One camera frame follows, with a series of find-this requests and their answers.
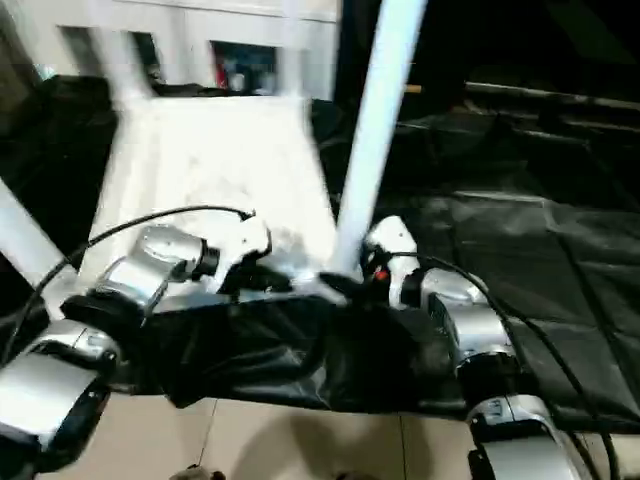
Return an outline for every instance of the white pole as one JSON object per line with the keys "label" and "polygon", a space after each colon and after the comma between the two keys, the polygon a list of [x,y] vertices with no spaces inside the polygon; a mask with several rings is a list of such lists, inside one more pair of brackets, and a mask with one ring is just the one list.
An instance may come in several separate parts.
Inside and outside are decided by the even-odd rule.
{"label": "white pole", "polygon": [[[64,258],[2,180],[0,231],[0,251],[32,287]],[[54,316],[59,316],[58,307],[69,295],[75,278],[74,268],[66,267],[44,289],[42,298]]]}
{"label": "white pole", "polygon": [[331,267],[351,274],[367,234],[428,0],[384,0],[345,182]]}

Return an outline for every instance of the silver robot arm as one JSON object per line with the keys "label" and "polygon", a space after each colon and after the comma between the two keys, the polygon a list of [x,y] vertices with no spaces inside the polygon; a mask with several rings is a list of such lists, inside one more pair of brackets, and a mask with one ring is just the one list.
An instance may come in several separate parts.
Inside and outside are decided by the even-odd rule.
{"label": "silver robot arm", "polygon": [[428,311],[449,333],[476,445],[469,453],[474,480],[578,480],[559,430],[536,394],[535,380],[522,368],[500,317],[481,291],[455,272],[423,268],[414,257],[393,257],[416,252],[399,217],[380,222],[366,247],[363,270],[373,291],[394,308]]}
{"label": "silver robot arm", "polygon": [[67,299],[66,319],[0,371],[0,480],[32,478],[80,456],[113,372],[130,360],[169,283],[206,275],[215,293],[231,267],[269,249],[269,233],[255,217],[216,245],[171,226],[144,228],[86,294]]}

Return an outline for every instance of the tile floor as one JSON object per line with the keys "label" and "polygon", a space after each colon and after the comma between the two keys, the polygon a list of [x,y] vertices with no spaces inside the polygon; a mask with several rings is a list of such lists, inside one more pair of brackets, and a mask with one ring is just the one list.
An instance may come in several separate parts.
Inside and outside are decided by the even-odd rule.
{"label": "tile floor", "polygon": [[[168,480],[200,462],[228,480],[332,480],[349,471],[379,480],[467,480],[472,445],[465,424],[441,419],[232,400],[177,410],[161,397],[116,395],[83,457],[41,478]],[[621,463],[629,473],[629,462]]]}

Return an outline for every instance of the wire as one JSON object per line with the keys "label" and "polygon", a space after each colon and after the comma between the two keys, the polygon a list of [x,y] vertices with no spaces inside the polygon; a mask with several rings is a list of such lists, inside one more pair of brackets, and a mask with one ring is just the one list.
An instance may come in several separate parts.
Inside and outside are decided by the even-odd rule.
{"label": "wire", "polygon": [[[495,299],[489,293],[489,290],[487,289],[487,287],[485,285],[483,285],[483,283],[481,281],[479,281],[477,278],[475,278],[469,272],[467,272],[466,270],[458,267],[457,265],[454,265],[453,263],[447,262],[446,260],[442,260],[442,259],[437,258],[437,257],[431,257],[431,256],[428,256],[428,255],[421,255],[421,254],[416,253],[416,252],[397,252],[397,253],[391,253],[391,254],[389,254],[389,256],[391,256],[391,257],[413,257],[413,258],[417,258],[418,260],[421,260],[421,261],[424,261],[424,262],[430,262],[430,263],[432,263],[434,265],[438,265],[441,268],[444,268],[446,270],[450,270],[450,271],[456,272],[461,277],[463,277],[465,280],[471,282],[485,296],[485,298],[489,302],[489,305],[496,311],[496,313],[500,317],[501,323],[502,323],[507,335],[511,339],[511,342],[513,343],[513,347],[514,347],[514,350],[516,352],[516,355],[523,362],[526,361],[526,356],[524,355],[524,350],[522,348],[522,344],[517,339],[517,337],[513,334],[513,328],[512,328],[511,319],[509,318],[509,315],[507,315],[506,310],[503,307],[503,304],[506,305],[507,308],[509,310],[511,310],[512,312],[514,312],[514,313],[515,313],[515,310],[513,308],[511,308],[510,306],[508,306],[504,301],[498,301],[497,299]],[[535,336],[544,344],[544,346],[549,351],[549,353],[551,354],[551,356],[553,357],[555,362],[560,367],[560,370],[562,370],[562,373],[564,373],[564,375],[567,377],[567,380],[569,380],[569,383],[571,384],[571,386],[573,387],[575,392],[578,394],[578,397],[580,397],[580,399],[581,399],[581,401],[582,401],[582,403],[584,405],[585,410],[587,411],[587,413],[591,417],[591,420],[593,421],[593,424],[595,425],[596,430],[598,431],[600,437],[602,438],[602,443],[604,444],[604,448],[605,448],[605,450],[607,452],[607,457],[609,459],[610,480],[620,480],[620,469],[618,467],[618,456],[617,456],[615,448],[613,446],[613,441],[611,440],[611,435],[609,434],[609,432],[605,428],[595,404],[593,403],[591,398],[585,392],[584,387],[582,386],[582,384],[580,383],[580,381],[578,380],[576,375],[573,373],[573,371],[571,370],[569,365],[562,358],[562,355],[560,354],[558,349],[551,342],[551,340],[549,340],[549,337],[547,336],[547,334],[538,325],[536,325],[535,323],[533,323],[531,320],[529,320],[528,318],[524,317],[523,315],[515,314],[513,316],[516,317],[518,320],[520,320],[525,326],[527,326],[535,334]],[[529,370],[531,371],[531,373],[534,373],[533,369],[531,367],[529,367]],[[570,435],[569,438],[571,439],[571,441],[574,444],[574,446],[576,446],[576,448],[578,450],[578,453],[580,454],[580,456],[582,457],[583,461],[585,462],[585,464],[589,468],[591,474],[593,475],[592,468],[595,471],[595,467],[593,465],[593,459],[591,459],[591,457],[587,453],[587,451],[584,448],[584,446],[583,446],[583,448],[577,447],[577,444],[582,445],[577,438],[572,438],[572,435]]]}
{"label": "wire", "polygon": [[129,220],[126,223],[117,225],[113,228],[110,228],[109,230],[102,232],[100,235],[93,237],[92,239],[87,241],[85,244],[76,248],[73,252],[71,252],[71,254],[68,257],[61,260],[55,267],[49,270],[49,272],[44,276],[44,278],[40,281],[40,283],[38,283],[38,285],[36,285],[36,287],[33,289],[33,293],[27,300],[27,303],[25,304],[22,310],[22,313],[16,320],[16,324],[13,327],[13,330],[11,332],[11,335],[9,336],[9,339],[7,340],[4,352],[2,354],[2,361],[0,362],[0,368],[4,367],[11,359],[11,351],[13,350],[15,342],[18,338],[20,329],[22,328],[22,325],[24,324],[24,322],[27,320],[29,313],[31,312],[36,302],[38,301],[38,298],[40,297],[40,295],[42,295],[42,292],[47,287],[47,285],[49,285],[51,280],[53,280],[55,276],[58,275],[62,271],[62,269],[64,269],[64,267],[66,267],[67,265],[70,265],[75,260],[79,260],[80,257],[91,247],[97,245],[98,243],[102,242],[103,240],[117,233],[120,233],[123,230],[126,230],[131,227],[135,227],[137,225],[148,222],[150,220],[155,220],[157,218],[168,217],[170,215],[175,215],[178,213],[197,212],[201,210],[213,210],[218,212],[235,213],[238,216],[240,216],[242,220],[246,220],[247,218],[255,215],[255,212],[249,214],[242,210],[238,210],[236,208],[231,208],[231,207],[222,207],[218,205],[192,205],[189,207],[179,207],[179,208],[172,208],[170,210],[163,210],[161,212],[151,213],[149,215],[144,215],[142,217],[134,218],[133,220]]}

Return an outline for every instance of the white cabinet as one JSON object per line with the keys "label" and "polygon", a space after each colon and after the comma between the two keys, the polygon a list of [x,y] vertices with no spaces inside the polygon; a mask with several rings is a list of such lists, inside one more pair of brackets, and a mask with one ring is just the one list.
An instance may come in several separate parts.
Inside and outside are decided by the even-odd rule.
{"label": "white cabinet", "polygon": [[[215,86],[211,42],[279,47],[285,38],[283,0],[5,0],[28,53],[40,70],[80,75],[61,27],[149,33],[168,84]],[[339,0],[307,0],[299,21],[306,95],[330,99],[338,46]]]}

